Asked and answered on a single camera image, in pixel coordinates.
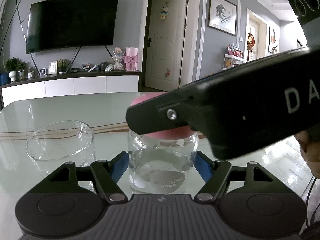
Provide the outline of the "person right hand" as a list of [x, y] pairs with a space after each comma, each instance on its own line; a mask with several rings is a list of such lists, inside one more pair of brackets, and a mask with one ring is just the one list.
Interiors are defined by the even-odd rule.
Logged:
[[300, 145], [300, 153], [314, 177], [319, 179], [319, 140], [313, 139], [307, 131], [294, 135]]

